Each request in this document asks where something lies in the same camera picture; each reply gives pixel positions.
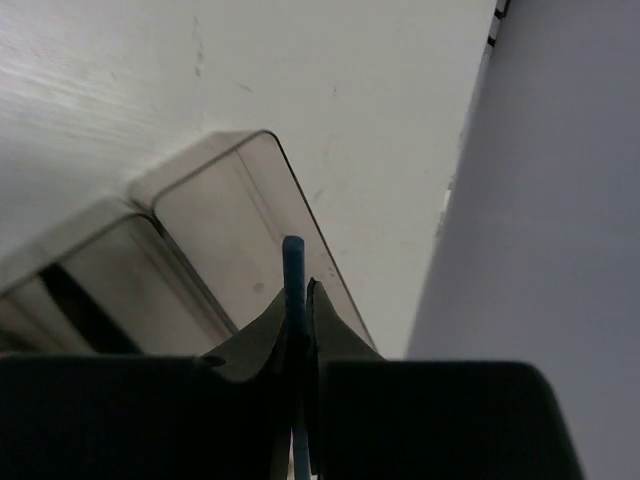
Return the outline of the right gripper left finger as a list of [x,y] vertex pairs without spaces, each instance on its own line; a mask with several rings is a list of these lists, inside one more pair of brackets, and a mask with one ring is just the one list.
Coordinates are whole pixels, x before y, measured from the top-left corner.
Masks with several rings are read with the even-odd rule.
[[5,479],[283,479],[284,299],[203,356],[8,355]]

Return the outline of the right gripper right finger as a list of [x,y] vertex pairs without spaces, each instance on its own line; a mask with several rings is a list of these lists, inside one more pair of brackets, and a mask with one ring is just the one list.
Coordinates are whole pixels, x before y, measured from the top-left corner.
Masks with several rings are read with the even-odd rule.
[[391,361],[307,287],[305,410],[322,479],[580,479],[555,392],[520,361]]

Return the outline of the black knife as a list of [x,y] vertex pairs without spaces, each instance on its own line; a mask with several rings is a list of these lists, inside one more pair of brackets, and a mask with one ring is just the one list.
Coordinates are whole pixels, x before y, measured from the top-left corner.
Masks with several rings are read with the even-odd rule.
[[38,274],[50,297],[89,346],[100,354],[141,355],[143,350],[59,264]]

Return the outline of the blue chopstick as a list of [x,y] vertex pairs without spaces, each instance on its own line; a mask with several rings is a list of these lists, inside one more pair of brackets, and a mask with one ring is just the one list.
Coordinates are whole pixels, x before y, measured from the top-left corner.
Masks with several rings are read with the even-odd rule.
[[310,479],[311,465],[304,412],[304,384],[310,337],[306,316],[305,244],[298,236],[286,236],[282,243],[285,294],[285,363],[292,388],[291,427],[295,479]]

